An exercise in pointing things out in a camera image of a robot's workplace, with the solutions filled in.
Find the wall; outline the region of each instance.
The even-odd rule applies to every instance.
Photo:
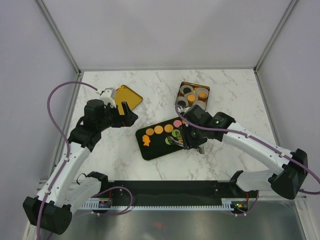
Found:
[[[80,69],[253,68],[290,0],[44,0]]]
[[[320,175],[320,1],[299,1],[265,59],[259,76],[279,138],[287,148],[308,154],[309,168]],[[303,187],[319,191],[308,176]],[[309,211],[320,226],[319,196],[309,196]]]
[[[1,1],[0,56],[0,233],[3,240],[21,240],[27,224],[22,203],[48,174],[58,140],[47,97],[76,73],[33,0]],[[52,98],[59,124],[71,90]]]

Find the orange disc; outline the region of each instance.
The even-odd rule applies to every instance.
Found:
[[[152,128],[148,128],[147,130],[145,130],[145,134],[152,136],[155,133],[155,131]]]
[[[156,134],[162,134],[163,132],[164,132],[164,128],[162,127],[162,126],[156,126],[155,128],[154,128],[154,132],[156,133]]]
[[[199,92],[199,97],[201,98],[201,99],[205,99],[206,97],[207,97],[207,94],[205,93],[205,92]]]
[[[192,102],[192,103],[193,103],[193,102],[196,100],[196,97],[195,97],[194,95],[190,94],[190,95],[187,97],[187,99],[188,99],[189,102]]]
[[[164,126],[164,131],[166,133],[171,133],[174,130],[174,126],[172,126],[171,124],[167,124]]]

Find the marble table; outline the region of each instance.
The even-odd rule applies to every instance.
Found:
[[[238,170],[267,168],[243,151],[217,140],[205,144],[205,154],[180,150],[154,160],[143,160],[135,133],[138,129],[175,118],[175,99],[182,81],[210,87],[207,111],[224,112],[247,129],[275,143],[270,123],[251,69],[88,71],[83,82],[98,89],[127,85],[143,97],[133,112],[139,119],[132,127],[109,128],[81,166],[78,174],[97,171],[110,180],[228,180]],[[84,106],[99,96],[81,86],[70,129],[84,114]]]

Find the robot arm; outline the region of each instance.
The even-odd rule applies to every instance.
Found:
[[[244,151],[269,168],[269,170],[257,172],[237,171],[231,179],[236,181],[240,189],[245,192],[274,190],[277,194],[287,199],[296,197],[307,173],[282,155],[287,155],[307,167],[308,158],[304,151],[297,149],[295,152],[291,152],[289,149],[268,143],[223,112],[218,112],[212,117],[202,108],[195,105],[184,113],[183,117],[201,127],[228,130],[228,132],[209,131],[182,125],[180,131],[183,137],[184,149],[198,149],[208,139],[215,139]],[[242,132],[244,135],[239,135],[235,132]],[[269,149],[266,145],[277,149],[281,152],[281,155]]]
[[[65,160],[63,153],[51,177],[36,197],[27,197],[23,202],[24,211],[32,225],[37,225],[40,205],[46,193],[49,193],[42,212],[42,229],[62,234],[69,226],[73,213],[89,198],[100,192],[108,177],[98,172],[91,172],[75,189],[69,191],[70,185],[83,162],[101,139],[101,133],[107,128],[131,127],[138,116],[126,102],[122,102],[124,115],[120,115],[114,101],[115,90],[106,88],[101,91],[100,99],[89,100],[84,107],[84,116],[71,131],[68,139],[70,156]],[[54,181],[58,171],[59,177]],[[51,191],[49,185],[54,182]]]

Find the yellow tray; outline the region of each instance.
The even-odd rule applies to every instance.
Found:
[[[121,85],[115,92],[115,104],[118,105],[120,115],[124,115],[124,109],[122,108],[121,102],[127,102],[131,110],[139,105],[143,100],[143,97],[133,91],[126,85]]]

